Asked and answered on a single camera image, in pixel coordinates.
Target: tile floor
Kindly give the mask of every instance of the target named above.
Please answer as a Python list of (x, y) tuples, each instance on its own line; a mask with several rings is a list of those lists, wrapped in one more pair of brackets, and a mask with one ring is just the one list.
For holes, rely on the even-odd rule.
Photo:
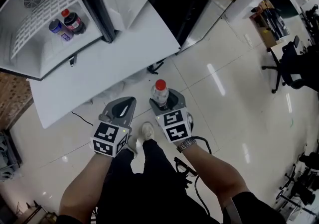
[[(287, 21), (291, 35), (307, 42), (307, 32), (298, 18)], [(250, 190), (269, 205), (274, 203), (283, 174), (308, 143), (313, 148), (318, 134), (318, 98), (308, 88), (298, 91), (281, 87), (274, 95), (274, 72), (262, 71), (272, 63), (257, 30), (250, 20), (229, 25), (220, 20), (203, 41), (178, 56), (167, 58), (159, 75), (148, 74), (120, 95), (137, 98), (132, 127), (144, 121), (155, 124), (148, 103), (151, 86), (159, 78), (182, 92), (194, 117), (194, 135), (207, 138), (215, 156), (235, 166)], [(94, 99), (74, 111), (93, 122), (106, 101)], [(155, 140), (168, 159), (178, 156), (160, 129)], [(90, 125), (69, 113), (44, 130), (32, 105), (12, 128), (11, 133), (23, 159), (13, 180), (0, 184), (0, 192), (13, 209), (20, 202), (37, 200), (50, 211), (58, 211), (67, 185), (84, 168), (93, 152), (89, 144)], [(143, 171), (144, 154), (138, 144), (135, 172)], [(211, 214), (222, 221), (217, 198), (200, 181), (198, 190)], [(188, 193), (199, 201), (194, 188)]]

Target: black cable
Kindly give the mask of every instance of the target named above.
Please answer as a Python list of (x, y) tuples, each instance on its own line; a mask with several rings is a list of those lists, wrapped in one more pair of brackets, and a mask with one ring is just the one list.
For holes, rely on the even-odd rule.
[(86, 121), (84, 118), (82, 118), (80, 115), (76, 114), (75, 112), (71, 111), (74, 115), (77, 115), (78, 117), (80, 117), (81, 119), (83, 119), (86, 123), (90, 124), (91, 126), (93, 126), (92, 123)]
[[(212, 153), (211, 153), (211, 149), (210, 149), (210, 147), (209, 147), (209, 143), (208, 143), (208, 141), (207, 141), (204, 137), (192, 136), (191, 138), (192, 138), (192, 139), (198, 139), (198, 140), (204, 141), (204, 142), (206, 143), (206, 146), (207, 146), (207, 149), (208, 149), (209, 154), (212, 154)], [(198, 190), (197, 190), (197, 181), (198, 181), (198, 179), (199, 179), (199, 175), (196, 177), (196, 180), (195, 180), (195, 183), (194, 183), (194, 188), (195, 188), (195, 191), (196, 191), (196, 194), (197, 194), (199, 200), (201, 201), (201, 203), (202, 203), (203, 206), (205, 207), (205, 210), (206, 210), (206, 212), (207, 212), (207, 215), (210, 216), (209, 209), (208, 209), (208, 207), (206, 206), (206, 204), (204, 203), (203, 199), (200, 197), (199, 192), (198, 192)]]

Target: refrigerator shelf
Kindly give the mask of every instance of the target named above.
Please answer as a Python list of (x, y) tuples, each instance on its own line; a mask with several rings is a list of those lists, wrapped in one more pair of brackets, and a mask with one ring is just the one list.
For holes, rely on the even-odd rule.
[(53, 20), (60, 12), (77, 0), (45, 0), (36, 7), (32, 14), (28, 15), (20, 24), (13, 45), (11, 59), (14, 58), (19, 50), (31, 39), (42, 27)]

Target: water bottle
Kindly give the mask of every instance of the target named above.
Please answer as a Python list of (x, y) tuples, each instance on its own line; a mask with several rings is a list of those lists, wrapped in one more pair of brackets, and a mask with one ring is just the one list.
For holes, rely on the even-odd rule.
[(166, 104), (169, 91), (166, 87), (166, 82), (162, 79), (157, 80), (151, 89), (152, 99), (157, 102), (158, 106), (162, 107)]

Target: white table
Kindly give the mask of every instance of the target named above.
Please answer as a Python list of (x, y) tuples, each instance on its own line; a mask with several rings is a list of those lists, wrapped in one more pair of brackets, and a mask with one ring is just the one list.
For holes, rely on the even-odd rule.
[(131, 74), (179, 51), (180, 45), (147, 3), (130, 29), (111, 44), (98, 41), (41, 82), (30, 80), (43, 128)]

